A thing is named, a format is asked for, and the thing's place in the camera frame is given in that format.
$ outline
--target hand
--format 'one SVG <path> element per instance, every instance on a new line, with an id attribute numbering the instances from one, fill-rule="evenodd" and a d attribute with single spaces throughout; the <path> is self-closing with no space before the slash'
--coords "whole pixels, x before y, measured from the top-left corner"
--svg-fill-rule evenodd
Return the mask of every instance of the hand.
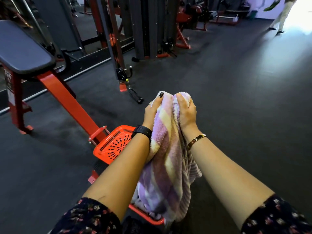
<path id="1" fill-rule="evenodd" d="M 197 129 L 196 125 L 196 106 L 193 103 L 193 100 L 190 100 L 190 106 L 188 107 L 187 102 L 185 101 L 182 94 L 178 93 L 177 101 L 180 106 L 180 127 L 183 133 L 188 130 Z"/>
<path id="2" fill-rule="evenodd" d="M 144 115 L 144 122 L 142 126 L 149 128 L 151 131 L 153 130 L 154 126 L 154 119 L 156 116 L 156 112 L 158 107 L 161 105 L 163 99 L 163 92 L 159 94 L 157 98 L 155 98 L 153 105 L 151 103 L 145 108 L 145 115 Z"/>

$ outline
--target floral sleeve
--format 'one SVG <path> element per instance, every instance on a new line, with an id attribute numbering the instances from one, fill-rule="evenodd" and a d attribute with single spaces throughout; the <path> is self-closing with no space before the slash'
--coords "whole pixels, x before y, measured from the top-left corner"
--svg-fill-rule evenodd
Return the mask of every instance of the floral sleeve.
<path id="1" fill-rule="evenodd" d="M 50 234 L 120 234 L 118 217 L 100 202 L 81 198 L 58 221 Z"/>
<path id="2" fill-rule="evenodd" d="M 305 217 L 277 195 L 268 198 L 244 222 L 242 234 L 312 234 Z"/>

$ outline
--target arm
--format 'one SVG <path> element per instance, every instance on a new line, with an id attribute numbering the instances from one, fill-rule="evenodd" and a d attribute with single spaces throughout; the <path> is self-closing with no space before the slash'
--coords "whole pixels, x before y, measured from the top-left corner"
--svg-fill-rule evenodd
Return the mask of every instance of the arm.
<path id="1" fill-rule="evenodd" d="M 163 94 L 154 100 L 153 106 L 145 109 L 143 126 L 153 129 L 156 111 L 162 102 Z M 111 209 L 119 218 L 130 204 L 140 174 L 149 153 L 149 139 L 136 134 L 117 159 L 105 169 L 99 178 L 89 187 L 83 197 L 99 201 Z"/>
<path id="2" fill-rule="evenodd" d="M 181 94 L 180 126 L 187 143 L 202 134 L 196 125 L 196 107 L 187 107 Z M 274 192 L 261 181 L 227 157 L 208 138 L 202 138 L 191 147 L 192 155 L 216 196 L 234 219 L 238 228 Z"/>

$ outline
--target green object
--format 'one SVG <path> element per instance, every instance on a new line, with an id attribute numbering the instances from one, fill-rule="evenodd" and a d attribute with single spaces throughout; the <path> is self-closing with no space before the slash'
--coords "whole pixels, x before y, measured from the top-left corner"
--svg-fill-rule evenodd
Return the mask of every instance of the green object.
<path id="1" fill-rule="evenodd" d="M 263 11 L 270 11 L 270 10 L 272 10 L 274 7 L 276 7 L 280 3 L 280 1 L 281 0 L 277 0 L 277 1 L 273 2 L 271 6 L 265 8 Z"/>
<path id="2" fill-rule="evenodd" d="M 258 11 L 251 11 L 249 15 L 249 19 L 254 19 L 257 15 Z"/>

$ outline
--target beige pants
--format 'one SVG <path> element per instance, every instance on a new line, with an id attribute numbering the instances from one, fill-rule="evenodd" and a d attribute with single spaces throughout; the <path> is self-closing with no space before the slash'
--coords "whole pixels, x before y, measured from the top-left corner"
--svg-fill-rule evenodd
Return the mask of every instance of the beige pants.
<path id="1" fill-rule="evenodd" d="M 278 28 L 278 31 L 283 31 L 283 27 L 284 27 L 284 23 L 285 20 L 289 14 L 289 12 L 291 11 L 291 8 L 293 7 L 294 2 L 292 1 L 288 1 L 285 3 L 284 9 L 283 11 L 279 14 L 279 16 L 272 22 L 272 24 L 270 25 L 271 28 L 274 27 L 275 24 L 277 24 L 278 22 L 280 22 L 280 26 Z"/>

